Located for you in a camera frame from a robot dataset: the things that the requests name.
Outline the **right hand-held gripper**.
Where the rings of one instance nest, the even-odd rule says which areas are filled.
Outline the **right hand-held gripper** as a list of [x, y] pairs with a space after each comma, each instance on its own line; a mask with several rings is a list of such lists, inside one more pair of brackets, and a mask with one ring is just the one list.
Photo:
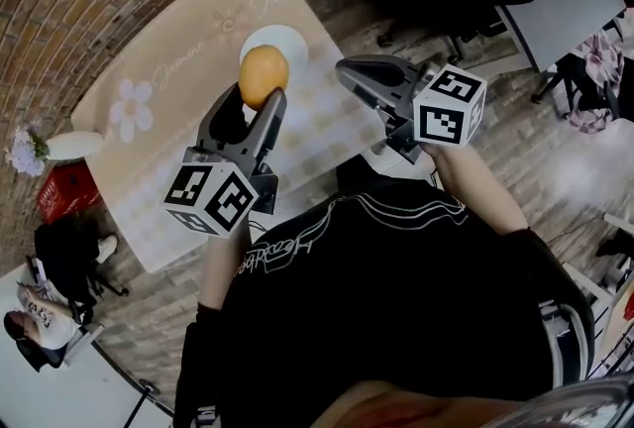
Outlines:
[[410, 163], [424, 144], [466, 146], [482, 119], [486, 81], [450, 64], [418, 72], [397, 56], [360, 54], [338, 61], [336, 74], [370, 108], [388, 114], [385, 143]]

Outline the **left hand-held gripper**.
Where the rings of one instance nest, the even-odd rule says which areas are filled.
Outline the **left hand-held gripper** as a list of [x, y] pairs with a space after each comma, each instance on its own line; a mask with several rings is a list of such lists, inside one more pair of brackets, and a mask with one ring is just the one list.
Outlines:
[[227, 239], [252, 212], [274, 211], [278, 177], [267, 157], [281, 128], [286, 95], [276, 88], [248, 126], [243, 106], [235, 83], [204, 116], [196, 145], [186, 149], [168, 185], [162, 208], [190, 231]]

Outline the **white plate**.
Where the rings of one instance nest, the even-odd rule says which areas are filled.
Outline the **white plate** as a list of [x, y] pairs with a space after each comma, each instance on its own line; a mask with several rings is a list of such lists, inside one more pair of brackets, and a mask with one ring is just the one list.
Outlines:
[[289, 66], [289, 77], [295, 77], [307, 68], [309, 62], [308, 46], [299, 32], [285, 25], [269, 25], [257, 29], [244, 41], [239, 63], [247, 53], [259, 46], [273, 46], [286, 58]]

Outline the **person's left forearm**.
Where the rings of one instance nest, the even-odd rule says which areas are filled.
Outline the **person's left forearm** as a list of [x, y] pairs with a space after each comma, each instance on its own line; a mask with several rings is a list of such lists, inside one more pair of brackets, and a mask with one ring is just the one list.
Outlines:
[[230, 238], [212, 237], [206, 249], [198, 302], [206, 308], [220, 310], [229, 287], [252, 243], [248, 227], [237, 230]]

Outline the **person's right forearm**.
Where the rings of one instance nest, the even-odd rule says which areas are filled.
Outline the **person's right forearm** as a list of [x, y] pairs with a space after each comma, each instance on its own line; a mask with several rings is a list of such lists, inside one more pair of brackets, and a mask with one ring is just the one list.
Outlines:
[[471, 147], [424, 145], [446, 192], [499, 235], [529, 228], [520, 206]]

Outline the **table with beige floral tablecloth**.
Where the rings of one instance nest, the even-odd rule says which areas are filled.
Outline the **table with beige floral tablecloth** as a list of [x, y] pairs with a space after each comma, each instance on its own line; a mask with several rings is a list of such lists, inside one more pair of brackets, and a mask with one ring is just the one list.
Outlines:
[[86, 162], [145, 270], [159, 271], [203, 244], [160, 201], [204, 114], [237, 80], [244, 41], [276, 24], [299, 32], [309, 51], [307, 68], [289, 80], [268, 157], [280, 193], [382, 138], [377, 114], [338, 82], [341, 52], [305, 0], [175, 0], [118, 54], [71, 116], [75, 130], [104, 137]]

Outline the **red box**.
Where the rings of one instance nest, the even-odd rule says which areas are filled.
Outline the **red box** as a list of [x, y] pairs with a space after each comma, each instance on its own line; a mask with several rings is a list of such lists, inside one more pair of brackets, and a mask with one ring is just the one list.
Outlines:
[[100, 201], [98, 187], [84, 160], [55, 166], [37, 200], [47, 224], [84, 211]]

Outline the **pink checkered blanket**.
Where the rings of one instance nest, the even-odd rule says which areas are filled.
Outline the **pink checkered blanket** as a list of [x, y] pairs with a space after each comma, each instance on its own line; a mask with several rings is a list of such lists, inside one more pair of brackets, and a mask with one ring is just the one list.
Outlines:
[[599, 133], [620, 115], [623, 51], [599, 31], [573, 49], [570, 63], [575, 91], [569, 122], [584, 134]]

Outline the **purple flowers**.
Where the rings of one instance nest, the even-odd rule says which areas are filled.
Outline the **purple flowers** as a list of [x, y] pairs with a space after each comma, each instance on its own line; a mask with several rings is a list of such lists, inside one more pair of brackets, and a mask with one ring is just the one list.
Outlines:
[[49, 158], [50, 147], [40, 134], [40, 121], [28, 123], [15, 129], [10, 149], [5, 157], [18, 173], [30, 177], [41, 175]]

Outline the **person's black printed shirt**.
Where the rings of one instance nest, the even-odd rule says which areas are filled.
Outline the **person's black printed shirt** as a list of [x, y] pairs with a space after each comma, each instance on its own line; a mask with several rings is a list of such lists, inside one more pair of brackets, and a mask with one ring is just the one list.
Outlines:
[[594, 318], [529, 227], [497, 230], [424, 180], [337, 171], [339, 192], [245, 247], [188, 326], [173, 428], [309, 428], [367, 381], [522, 401], [584, 379]]

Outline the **black stanchion post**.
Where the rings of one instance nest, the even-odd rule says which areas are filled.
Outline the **black stanchion post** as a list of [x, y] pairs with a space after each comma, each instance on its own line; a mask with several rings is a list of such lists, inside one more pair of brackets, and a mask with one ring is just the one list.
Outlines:
[[139, 380], [139, 386], [142, 389], [141, 396], [140, 396], [139, 400], [137, 401], [135, 407], [133, 408], [132, 412], [128, 416], [128, 419], [126, 420], [125, 424], [123, 425], [123, 428], [130, 428], [131, 427], [131, 425], [132, 425], [133, 421], [135, 420], [136, 416], [138, 415], [141, 407], [144, 405], [144, 403], [146, 402], [146, 400], [150, 396], [156, 396], [156, 395], [160, 394], [159, 388], [154, 383], [152, 383], [149, 380], [140, 379]]

